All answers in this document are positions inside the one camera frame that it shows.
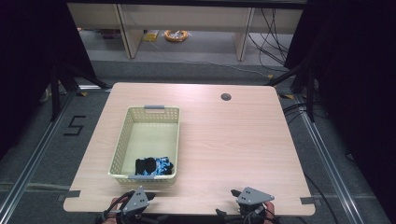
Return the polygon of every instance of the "black tape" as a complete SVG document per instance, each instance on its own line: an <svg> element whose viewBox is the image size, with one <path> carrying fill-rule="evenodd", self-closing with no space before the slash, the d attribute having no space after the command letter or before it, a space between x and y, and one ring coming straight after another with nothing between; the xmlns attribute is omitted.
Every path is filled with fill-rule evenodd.
<svg viewBox="0 0 396 224"><path fill-rule="evenodd" d="M69 128L78 128L77 133L64 133L64 136L79 136L79 133L81 133L81 129L84 127L84 125L75 125L73 124L75 119L85 119L87 116L74 116L72 120L70 120L69 123Z"/></svg>
<svg viewBox="0 0 396 224"><path fill-rule="evenodd" d="M81 190L70 190L64 195L65 198L78 198Z"/></svg>
<svg viewBox="0 0 396 224"><path fill-rule="evenodd" d="M315 200L312 197L300 198L300 201L301 201L301 204L315 203Z"/></svg>

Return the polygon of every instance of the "plastic basket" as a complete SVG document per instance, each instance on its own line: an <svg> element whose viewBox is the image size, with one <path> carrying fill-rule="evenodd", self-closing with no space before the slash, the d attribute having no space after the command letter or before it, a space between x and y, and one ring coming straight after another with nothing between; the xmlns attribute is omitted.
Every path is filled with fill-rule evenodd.
<svg viewBox="0 0 396 224"><path fill-rule="evenodd" d="M108 174L120 183L173 182L177 173L179 111L163 105L128 108ZM135 161L149 157L168 157L174 165L172 174L135 175Z"/></svg>

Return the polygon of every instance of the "floor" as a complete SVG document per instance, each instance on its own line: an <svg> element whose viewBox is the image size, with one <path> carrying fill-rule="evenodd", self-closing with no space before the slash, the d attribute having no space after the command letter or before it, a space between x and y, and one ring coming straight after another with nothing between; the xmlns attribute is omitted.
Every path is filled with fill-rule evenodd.
<svg viewBox="0 0 396 224"><path fill-rule="evenodd" d="M160 31L155 42L142 42L136 57L127 59L125 49L119 37L104 39L100 33L94 30L80 31L86 50L93 64L109 63L172 63L175 69L183 63L197 64L197 69L205 67L218 67L219 69L231 69L244 76L270 77L273 73L286 70L279 62L260 54L254 43L247 42L245 59L242 62L236 60L233 48L233 34L190 32L189 37L181 43L170 43L164 40L163 31ZM260 34L252 34L252 39L261 46L263 37ZM271 36L269 42L277 46L282 44L285 48L290 45L292 35L278 35L277 41ZM269 46L264 47L282 61L279 49ZM262 70L250 70L265 66ZM122 79L114 68L103 79L114 81ZM78 83L89 84L84 80ZM277 91L284 108L304 100L304 95L288 98L290 82L279 84ZM58 130L51 134L48 120L50 117L50 103L43 101L43 105L36 111L35 119L25 132L23 140L10 150L7 160L0 162L0 200L15 197L15 203L10 209L10 216L1 219L1 223L87 223L92 222L96 214L70 214L63 211L62 204L64 195L77 171L79 161L84 154L84 147L89 143L90 134L94 130L96 120L100 117L100 110L90 108L103 107L108 92L98 91L89 97L77 97L63 95L63 102L69 102L67 113L63 120L59 121ZM291 110L286 114L290 133L296 146L302 167L308 176L308 186L312 192L317 207L317 212L312 217L304 217L301 221L295 217L281 217L281 223L390 223L384 214L380 204L376 200L370 187L362 177L359 168L353 160L346 157L347 149L343 145L331 121L326 118L324 108L316 105L316 122L309 122L303 109ZM76 115L87 115L84 129L79 138L73 141L64 141L64 134L73 132L69 129L70 122ZM41 136L48 135L50 140L43 143ZM40 147L51 145L48 150L38 154ZM53 148L64 147L64 150ZM26 164L38 160L36 166L26 168ZM56 160L56 171L53 164ZM30 174L26 179L24 192L18 197L10 195L13 184L21 181L20 174Z"/></svg>

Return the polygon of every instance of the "aluminum rail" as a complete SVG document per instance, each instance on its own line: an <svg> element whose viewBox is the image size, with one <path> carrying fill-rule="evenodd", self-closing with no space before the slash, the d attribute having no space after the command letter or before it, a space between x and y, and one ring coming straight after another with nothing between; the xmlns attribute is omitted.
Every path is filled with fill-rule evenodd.
<svg viewBox="0 0 396 224"><path fill-rule="evenodd" d="M301 95L295 95L295 97L298 104L302 104L304 102ZM302 116L306 129L308 130L309 134L312 137L312 140L314 141L315 147L323 162L324 168L326 169L327 174L332 181L332 185L334 186L335 192L341 201L341 205L343 205L346 211L346 216L348 217L350 223L363 224L364 221L361 217L361 213L359 212L355 200L350 194L345 181L338 172L337 167L332 160L332 156L330 155L328 149L326 148L326 145L324 144L320 136L316 124L311 122L310 118L305 112L302 114Z"/></svg>
<svg viewBox="0 0 396 224"><path fill-rule="evenodd" d="M29 161L26 163L23 171L21 172L18 180L14 183L12 189L8 193L7 197L3 201L0 207L0 223L6 224L11 218L12 213L18 205L18 202L21 199L22 194L26 190L26 187L29 181L32 179L35 170L40 164L42 158L44 157L47 148L52 140L56 130L59 127L59 124L63 120L64 111L72 102L76 93L74 91L70 91L66 94L64 101L62 103L61 111L57 118L54 121L51 121L49 127L44 132L40 142L38 143L35 151L30 157Z"/></svg>

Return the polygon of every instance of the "cable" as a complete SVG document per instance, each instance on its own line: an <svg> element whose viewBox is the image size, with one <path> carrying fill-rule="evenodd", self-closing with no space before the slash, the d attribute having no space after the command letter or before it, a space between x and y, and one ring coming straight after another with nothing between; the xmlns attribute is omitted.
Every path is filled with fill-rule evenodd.
<svg viewBox="0 0 396 224"><path fill-rule="evenodd" d="M319 117L319 118L321 118L321 119L328 119L328 118L329 118L329 117L321 116L321 115L319 115L319 114L317 114L317 113L314 113L314 115L316 115L317 117Z"/></svg>
<svg viewBox="0 0 396 224"><path fill-rule="evenodd" d="M272 13L273 13L273 15L272 15L272 21L271 21L271 25L270 25L270 23L268 22L267 18L265 17L265 14L264 14L264 11L263 11L263 8L262 8L262 16L264 17L265 23L267 24L267 27L268 27L268 34L267 34L267 37L268 37L269 34L271 34L271 36L273 37L273 39L275 40L275 42L276 42L276 44L277 44L277 47L275 47L274 45L270 44L270 43L267 41L267 37L264 38L264 43L267 42L269 45L271 45L271 46L274 47L275 49L278 49L278 50L279 50L279 53L280 53L280 55L281 55L281 57L282 57L282 59L283 59L283 63L284 63L285 60L286 60L286 56L285 56L284 52L287 52L288 49L279 43L279 40L278 40L278 38L277 38L276 22L275 22L276 10L275 10L274 8L272 9Z"/></svg>
<svg viewBox="0 0 396 224"><path fill-rule="evenodd" d="M275 222L274 224L280 224L279 219L276 218L276 216L275 216L275 214L274 214L273 212L271 212L270 210L268 210L268 209L266 209L266 208L265 208L265 211L266 211L266 212L269 212L269 213L273 216L272 222L273 222L273 223Z"/></svg>
<svg viewBox="0 0 396 224"><path fill-rule="evenodd" d="M111 209L116 206L116 204L118 204L122 199L126 198L126 197L132 197L132 192L126 192L124 194L122 194L122 196L120 196L113 204L111 204L107 210L103 213L102 217L107 217L107 214L111 211Z"/></svg>
<svg viewBox="0 0 396 224"><path fill-rule="evenodd" d="M285 113L289 112L290 110L292 110L294 108L297 108L297 107L300 107L300 106L305 106L305 105L306 105L306 103L295 104L295 105L288 106L288 107L283 109L283 113L285 114Z"/></svg>
<svg viewBox="0 0 396 224"><path fill-rule="evenodd" d="M288 124L291 124L295 119L297 119L300 115L304 113L304 111L298 111L300 112L298 115L294 116L291 120L288 121Z"/></svg>
<svg viewBox="0 0 396 224"><path fill-rule="evenodd" d="M315 182L304 172L304 176L311 182L311 184L315 187L315 189L318 190L320 196L322 197L323 201L326 203L327 207L330 210L330 213L332 214L332 218L334 219L334 223L338 224L338 219L337 216L335 215L334 211L332 210L332 207L330 206L329 202L327 201L326 197L322 193L322 191L319 189L319 187L315 184Z"/></svg>
<svg viewBox="0 0 396 224"><path fill-rule="evenodd" d="M244 224L246 224L247 221L250 224L250 217L251 217L251 215L253 213L254 213L254 211L253 212L249 212L249 214L247 214L247 216L244 218Z"/></svg>
<svg viewBox="0 0 396 224"><path fill-rule="evenodd" d="M251 37L251 35L248 35L248 37L249 37L250 40L253 42L253 44L256 46L256 48L259 50L259 61L260 61L260 64L262 65L262 67L264 67L264 68L266 68L266 69L268 69L268 70L273 70L273 71L277 71L277 72L288 72L288 71L278 70L278 69L274 69L274 68L270 68L270 67L265 66L265 65L262 63L262 52L265 53L267 56L271 57L272 59L274 59L275 61L276 61L276 60L279 60L279 59L278 59L276 56L272 55L270 52L266 51L265 49L262 49L262 47L260 47L260 45L258 45L258 44L253 40L253 38Z"/></svg>
<svg viewBox="0 0 396 224"><path fill-rule="evenodd" d="M213 64L213 65L216 65L216 66L230 67L230 68L232 68L232 69L235 69L235 70L238 70L238 71L241 71L241 72L255 73L255 74L259 74L260 76L269 78L267 75L265 75L265 74L263 74L263 73L260 73L260 72L258 72L258 71L245 70L245 69L237 68L237 67L234 67L234 66L231 66L231 65L228 65L228 64L218 64L218 63L210 63L210 62L195 62L195 61L190 61L190 60L172 58L172 57L167 56L165 53L163 53L163 51L162 51L158 46L156 46L153 42L151 42L151 41L149 41L149 42L150 42L150 43L152 44L152 46L154 46L154 48L156 48L165 58L170 59L170 60L173 60L173 61L181 61L181 62L186 62L186 63L203 63L203 64L208 63L208 64Z"/></svg>

